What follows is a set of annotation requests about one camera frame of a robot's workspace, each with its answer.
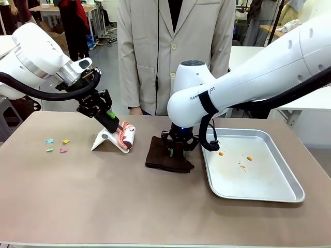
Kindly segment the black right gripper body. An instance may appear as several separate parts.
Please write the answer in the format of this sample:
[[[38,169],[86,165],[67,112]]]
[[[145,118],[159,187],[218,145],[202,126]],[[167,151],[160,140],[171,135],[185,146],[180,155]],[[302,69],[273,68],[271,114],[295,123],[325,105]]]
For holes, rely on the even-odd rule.
[[[187,142],[193,138],[193,127],[183,128],[172,123],[169,135],[175,142]]]

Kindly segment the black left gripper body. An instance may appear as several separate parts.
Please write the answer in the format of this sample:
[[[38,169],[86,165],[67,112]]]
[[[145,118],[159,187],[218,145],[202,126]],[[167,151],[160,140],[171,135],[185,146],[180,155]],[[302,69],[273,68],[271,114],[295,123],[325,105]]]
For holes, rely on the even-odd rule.
[[[85,98],[80,99],[78,112],[98,112],[106,109],[106,101],[104,99],[106,91],[93,90]]]

